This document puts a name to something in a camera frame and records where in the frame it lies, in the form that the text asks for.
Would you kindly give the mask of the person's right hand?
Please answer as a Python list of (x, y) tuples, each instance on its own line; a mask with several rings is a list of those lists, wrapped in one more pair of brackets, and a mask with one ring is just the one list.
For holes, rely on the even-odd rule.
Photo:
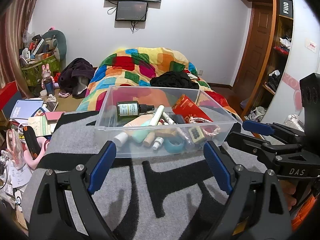
[(286, 180), (280, 180), (279, 182), (283, 190), (285, 200), (287, 202), (288, 210), (290, 211), (292, 207), (296, 205), (297, 202), (296, 198), (293, 197), (296, 191), (296, 186)]

